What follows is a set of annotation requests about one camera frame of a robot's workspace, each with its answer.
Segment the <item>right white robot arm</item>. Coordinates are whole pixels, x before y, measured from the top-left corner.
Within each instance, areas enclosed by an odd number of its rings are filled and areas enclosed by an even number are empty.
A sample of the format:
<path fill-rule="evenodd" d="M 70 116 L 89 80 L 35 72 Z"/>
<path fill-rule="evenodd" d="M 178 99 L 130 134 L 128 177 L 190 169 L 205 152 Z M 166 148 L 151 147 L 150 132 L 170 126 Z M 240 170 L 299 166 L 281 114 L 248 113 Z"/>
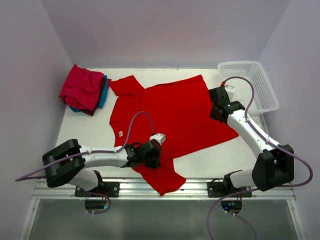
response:
<path fill-rule="evenodd" d="M 245 116 L 245 107 L 239 101 L 231 101 L 224 86 L 208 92 L 212 102 L 210 117 L 235 130 L 256 157 L 253 169 L 237 170 L 224 176 L 225 189 L 231 192 L 257 187 L 265 192 L 291 182 L 294 179 L 294 157 L 290 155 L 294 152 L 292 147 L 280 145 L 251 122 L 250 117 Z"/>

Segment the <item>bright red t shirt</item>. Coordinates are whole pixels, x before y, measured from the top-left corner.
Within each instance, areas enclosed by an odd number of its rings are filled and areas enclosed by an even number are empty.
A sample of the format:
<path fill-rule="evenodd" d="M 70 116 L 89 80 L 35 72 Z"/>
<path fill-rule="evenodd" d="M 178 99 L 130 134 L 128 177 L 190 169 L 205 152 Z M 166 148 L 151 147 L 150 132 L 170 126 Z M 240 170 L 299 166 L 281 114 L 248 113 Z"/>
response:
<path fill-rule="evenodd" d="M 137 166 L 160 195 L 179 189 L 185 178 L 174 169 L 174 159 L 238 136 L 227 124 L 210 118 L 212 102 L 201 75 L 144 88 L 134 76 L 110 82 L 117 96 L 110 126 L 115 145 L 145 143 L 152 133 L 165 134 L 160 166 Z"/>

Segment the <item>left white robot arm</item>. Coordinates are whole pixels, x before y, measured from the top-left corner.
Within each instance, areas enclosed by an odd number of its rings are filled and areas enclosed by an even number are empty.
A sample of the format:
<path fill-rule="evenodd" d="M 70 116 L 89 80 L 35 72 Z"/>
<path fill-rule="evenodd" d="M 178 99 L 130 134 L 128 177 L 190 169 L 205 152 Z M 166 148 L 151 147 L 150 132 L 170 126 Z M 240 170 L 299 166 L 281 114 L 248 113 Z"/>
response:
<path fill-rule="evenodd" d="M 47 186 L 56 188 L 70 184 L 89 192 L 102 186 L 102 177 L 99 172 L 88 168 L 135 168 L 143 165 L 157 169 L 164 141 L 163 135 L 155 134 L 138 146 L 127 144 L 97 149 L 80 145 L 77 139 L 69 139 L 42 156 Z"/>

